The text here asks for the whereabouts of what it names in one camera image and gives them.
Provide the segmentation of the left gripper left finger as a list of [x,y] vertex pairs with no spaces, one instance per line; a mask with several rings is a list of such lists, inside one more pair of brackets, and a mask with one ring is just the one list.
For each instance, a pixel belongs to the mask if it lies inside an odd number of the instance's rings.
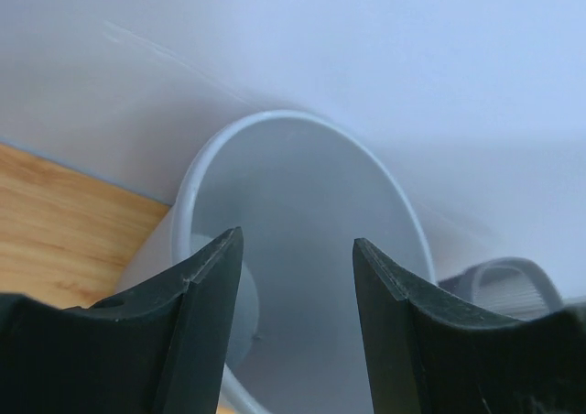
[[1,297],[4,413],[213,413],[243,260],[240,228],[91,307]]

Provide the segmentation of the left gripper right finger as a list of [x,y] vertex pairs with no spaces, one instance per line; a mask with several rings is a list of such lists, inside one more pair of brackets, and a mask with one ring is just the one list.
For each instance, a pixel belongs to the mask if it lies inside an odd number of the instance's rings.
[[353,274],[377,413],[582,413],[585,309],[520,321],[461,300],[370,241]]

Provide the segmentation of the grey mesh square bin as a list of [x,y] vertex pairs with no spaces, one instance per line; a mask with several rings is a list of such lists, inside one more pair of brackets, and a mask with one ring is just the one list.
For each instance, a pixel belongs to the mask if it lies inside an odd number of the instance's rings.
[[468,267],[439,286],[488,311],[520,321],[541,318],[564,307],[548,274],[522,257],[502,257]]

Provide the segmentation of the light grey round bin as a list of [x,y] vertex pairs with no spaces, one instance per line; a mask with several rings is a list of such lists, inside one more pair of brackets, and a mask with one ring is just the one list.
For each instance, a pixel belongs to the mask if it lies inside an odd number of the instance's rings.
[[253,114],[216,134],[125,268],[125,290],[229,228],[243,269],[220,402],[239,413],[369,413],[353,279],[365,238],[433,281],[426,237],[380,161],[339,128],[294,111]]

